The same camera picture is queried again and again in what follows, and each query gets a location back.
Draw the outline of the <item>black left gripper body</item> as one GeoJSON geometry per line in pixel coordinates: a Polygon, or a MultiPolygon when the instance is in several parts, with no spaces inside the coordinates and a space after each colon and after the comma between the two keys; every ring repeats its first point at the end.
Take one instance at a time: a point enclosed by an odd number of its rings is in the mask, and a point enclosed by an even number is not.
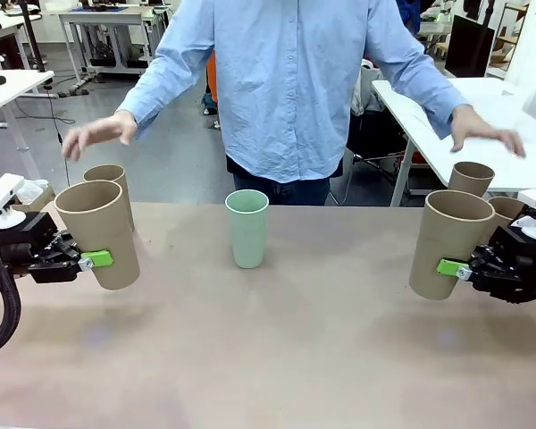
{"type": "Polygon", "coordinates": [[[80,267],[78,253],[62,253],[49,245],[60,230],[49,213],[27,213],[26,219],[0,229],[0,261],[14,274],[29,275],[36,283],[73,282],[80,267]]]}

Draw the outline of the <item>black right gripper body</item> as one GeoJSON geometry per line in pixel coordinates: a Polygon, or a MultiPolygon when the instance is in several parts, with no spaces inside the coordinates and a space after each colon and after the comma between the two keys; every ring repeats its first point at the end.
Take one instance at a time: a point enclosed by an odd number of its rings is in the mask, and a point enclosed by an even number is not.
{"type": "Polygon", "coordinates": [[[486,245],[493,248],[495,262],[474,265],[472,254],[473,288],[511,304],[536,301],[536,240],[520,228],[499,226],[486,245]]]}

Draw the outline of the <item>person's right hand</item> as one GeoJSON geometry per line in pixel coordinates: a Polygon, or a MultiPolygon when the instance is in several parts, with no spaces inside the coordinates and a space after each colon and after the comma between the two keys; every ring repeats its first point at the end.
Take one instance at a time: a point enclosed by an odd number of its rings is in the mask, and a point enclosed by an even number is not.
{"type": "Polygon", "coordinates": [[[78,161],[88,146],[118,139],[128,146],[138,130],[131,112],[117,111],[113,115],[68,131],[62,143],[62,155],[78,161]]]}

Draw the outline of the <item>person's left hand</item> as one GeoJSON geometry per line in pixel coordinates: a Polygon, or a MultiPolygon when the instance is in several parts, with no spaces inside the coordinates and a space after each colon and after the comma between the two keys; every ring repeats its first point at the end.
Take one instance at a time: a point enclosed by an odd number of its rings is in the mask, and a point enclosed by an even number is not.
{"type": "Polygon", "coordinates": [[[522,139],[517,131],[490,125],[471,105],[459,105],[453,109],[451,136],[453,153],[461,151],[467,139],[494,139],[501,142],[509,153],[520,158],[526,157],[522,139]]]}

